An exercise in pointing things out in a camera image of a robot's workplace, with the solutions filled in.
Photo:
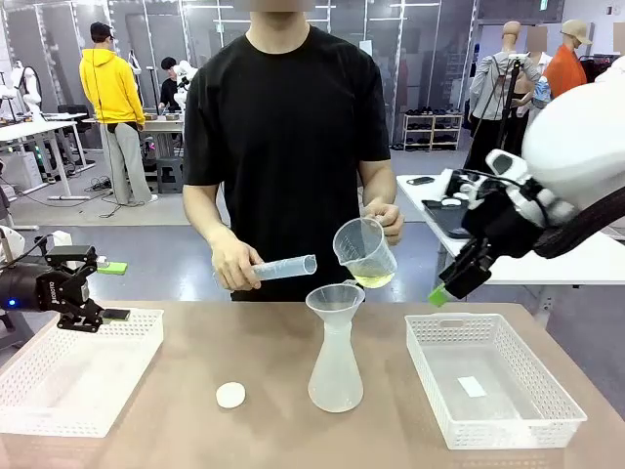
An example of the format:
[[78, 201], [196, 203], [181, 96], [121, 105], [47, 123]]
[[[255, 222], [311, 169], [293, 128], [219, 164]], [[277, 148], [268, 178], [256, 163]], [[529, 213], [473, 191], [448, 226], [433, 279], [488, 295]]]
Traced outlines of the person's right hand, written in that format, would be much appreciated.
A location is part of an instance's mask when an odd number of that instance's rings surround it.
[[212, 264], [221, 285], [229, 291], [259, 289], [254, 267], [264, 263], [257, 250], [239, 240], [228, 228], [218, 230], [209, 241]]

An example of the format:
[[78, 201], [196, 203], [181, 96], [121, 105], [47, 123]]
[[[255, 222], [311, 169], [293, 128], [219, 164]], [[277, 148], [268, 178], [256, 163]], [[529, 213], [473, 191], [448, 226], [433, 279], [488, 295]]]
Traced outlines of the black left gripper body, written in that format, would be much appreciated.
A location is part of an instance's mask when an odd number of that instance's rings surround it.
[[87, 265], [73, 270], [16, 263], [1, 273], [1, 308], [78, 314], [89, 300], [88, 275]]

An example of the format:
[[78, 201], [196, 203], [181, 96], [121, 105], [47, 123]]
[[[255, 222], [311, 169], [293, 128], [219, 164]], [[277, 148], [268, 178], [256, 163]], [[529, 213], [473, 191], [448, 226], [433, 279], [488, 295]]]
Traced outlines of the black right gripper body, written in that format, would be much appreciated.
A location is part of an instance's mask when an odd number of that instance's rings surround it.
[[477, 207], [468, 208], [462, 228], [471, 235], [462, 253], [493, 260], [523, 257], [543, 234], [543, 228], [525, 219], [505, 192], [489, 193]]

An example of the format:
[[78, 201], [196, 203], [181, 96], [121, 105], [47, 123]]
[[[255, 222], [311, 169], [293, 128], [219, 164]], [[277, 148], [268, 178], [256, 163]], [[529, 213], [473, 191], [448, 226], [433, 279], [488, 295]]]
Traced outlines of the person's left hand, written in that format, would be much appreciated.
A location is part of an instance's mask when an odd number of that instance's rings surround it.
[[374, 199], [364, 207], [364, 216], [375, 220], [382, 227], [388, 245], [399, 244], [404, 218], [396, 205]]

